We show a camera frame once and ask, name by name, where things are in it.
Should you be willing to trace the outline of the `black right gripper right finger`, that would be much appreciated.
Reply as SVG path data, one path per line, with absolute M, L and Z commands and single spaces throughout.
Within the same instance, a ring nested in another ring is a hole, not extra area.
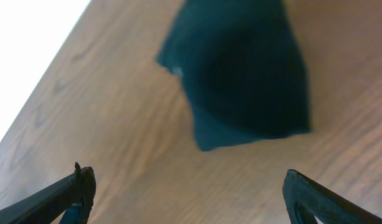
M 282 194 L 292 224 L 382 224 L 382 218 L 294 169 L 287 171 Z

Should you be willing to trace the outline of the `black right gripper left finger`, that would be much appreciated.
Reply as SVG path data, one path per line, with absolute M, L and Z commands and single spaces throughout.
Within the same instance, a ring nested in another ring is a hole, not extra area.
M 92 167 L 81 168 L 39 192 L 0 210 L 0 224 L 52 223 L 87 224 L 96 194 Z

